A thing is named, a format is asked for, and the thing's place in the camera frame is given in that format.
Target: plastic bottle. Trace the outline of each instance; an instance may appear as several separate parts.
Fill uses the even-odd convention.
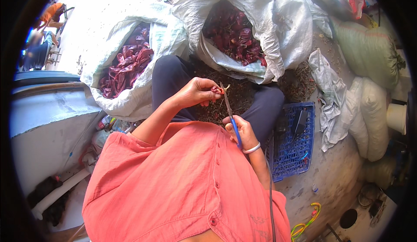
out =
[[[104,118],[98,122],[98,124],[96,125],[96,129],[97,131],[104,129],[104,127],[110,123],[110,120],[112,119],[112,117],[110,115],[106,115],[104,116]]]
[[[314,192],[314,194],[317,194],[319,192],[319,188],[317,188],[316,184],[314,184],[314,183],[311,186],[311,190]]]

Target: black device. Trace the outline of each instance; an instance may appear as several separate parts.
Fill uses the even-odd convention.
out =
[[[295,114],[294,122],[291,126],[291,134],[292,134],[292,140],[293,140],[300,134],[303,133],[304,128],[306,126],[307,121],[307,111],[305,109],[299,110]]]

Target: white bucket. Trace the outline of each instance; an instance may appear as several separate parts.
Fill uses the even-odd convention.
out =
[[[407,133],[405,127],[405,117],[407,114],[407,105],[389,104],[387,109],[387,125],[402,135]]]

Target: silver bracelet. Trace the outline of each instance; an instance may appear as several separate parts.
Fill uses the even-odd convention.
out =
[[[242,150],[242,151],[243,151],[243,153],[248,154],[248,153],[252,153],[252,152],[258,150],[259,147],[261,147],[261,143],[258,141],[258,145],[256,145],[252,149],[249,149],[249,150],[246,150],[246,151],[245,150]]]

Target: hand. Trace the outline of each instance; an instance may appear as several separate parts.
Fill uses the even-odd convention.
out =
[[[213,80],[195,77],[190,80],[180,91],[172,98],[179,105],[180,109],[201,104],[201,106],[209,106],[210,100],[216,102],[222,95],[213,93],[210,88],[218,86]]]
[[[236,122],[240,139],[242,140],[242,146],[244,150],[249,150],[258,145],[258,139],[255,136],[255,133],[252,130],[251,124],[243,120],[242,117],[238,115],[233,115],[233,119]],[[223,119],[223,123],[226,124],[226,131],[230,134],[230,140],[237,143],[236,133],[234,132],[233,125],[230,123],[230,117]]]

